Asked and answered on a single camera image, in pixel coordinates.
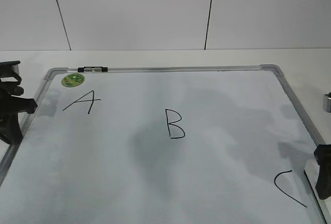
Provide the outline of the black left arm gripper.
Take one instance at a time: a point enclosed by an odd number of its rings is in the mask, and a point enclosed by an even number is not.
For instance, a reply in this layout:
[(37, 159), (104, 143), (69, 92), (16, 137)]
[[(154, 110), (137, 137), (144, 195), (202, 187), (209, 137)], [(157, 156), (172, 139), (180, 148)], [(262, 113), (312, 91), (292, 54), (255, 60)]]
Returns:
[(37, 109), (33, 98), (18, 97), (23, 93), (17, 82), (1, 81), (1, 140), (9, 145), (19, 145), (23, 139), (18, 113), (33, 114)]

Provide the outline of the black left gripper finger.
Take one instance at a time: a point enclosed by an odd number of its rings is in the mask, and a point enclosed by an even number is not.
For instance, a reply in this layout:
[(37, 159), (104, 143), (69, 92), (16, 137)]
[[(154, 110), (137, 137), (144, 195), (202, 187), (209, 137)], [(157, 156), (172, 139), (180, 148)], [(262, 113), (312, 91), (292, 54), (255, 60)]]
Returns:
[(330, 144), (318, 145), (314, 157), (319, 165), (319, 175), (315, 189), (321, 200), (330, 197)]

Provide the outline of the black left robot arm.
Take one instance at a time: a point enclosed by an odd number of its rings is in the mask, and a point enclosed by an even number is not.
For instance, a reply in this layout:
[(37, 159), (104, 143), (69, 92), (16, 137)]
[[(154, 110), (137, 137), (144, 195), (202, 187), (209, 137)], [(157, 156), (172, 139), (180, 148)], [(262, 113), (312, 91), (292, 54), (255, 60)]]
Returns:
[(262, 64), (258, 66), (204, 66), (204, 67), (163, 67), (163, 68), (110, 68), (102, 66), (85, 66), (78, 68), (57, 67), (48, 70), (43, 78), (39, 90), (34, 99), (21, 98), (24, 93), (20, 86), (22, 79), (19, 75), (20, 61), (1, 63), (1, 78), (14, 78), (14, 82), (1, 82), (1, 140), (9, 144), (1, 160), (1, 181), (8, 173), (12, 161), (22, 143), (37, 108), (40, 106), (43, 95), (47, 91), (51, 80), (57, 74), (67, 72), (78, 73), (128, 73), (128, 72), (189, 72), (189, 71), (270, 71), (281, 84), (287, 97), (290, 99), (297, 114), (305, 125), (307, 131), (317, 144), (314, 152), (319, 165), (317, 181), (308, 178), (312, 190), (318, 200), (330, 198), (330, 145), (326, 144), (320, 132), (304, 109), (297, 95), (287, 82), (283, 71), (275, 64)]

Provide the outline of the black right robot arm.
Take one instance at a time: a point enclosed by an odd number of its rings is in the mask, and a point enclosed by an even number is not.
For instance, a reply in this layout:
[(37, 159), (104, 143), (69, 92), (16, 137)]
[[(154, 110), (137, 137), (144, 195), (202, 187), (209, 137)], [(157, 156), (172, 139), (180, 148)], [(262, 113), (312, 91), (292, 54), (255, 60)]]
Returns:
[(331, 113), (331, 92), (323, 96), (323, 110), (327, 113)]

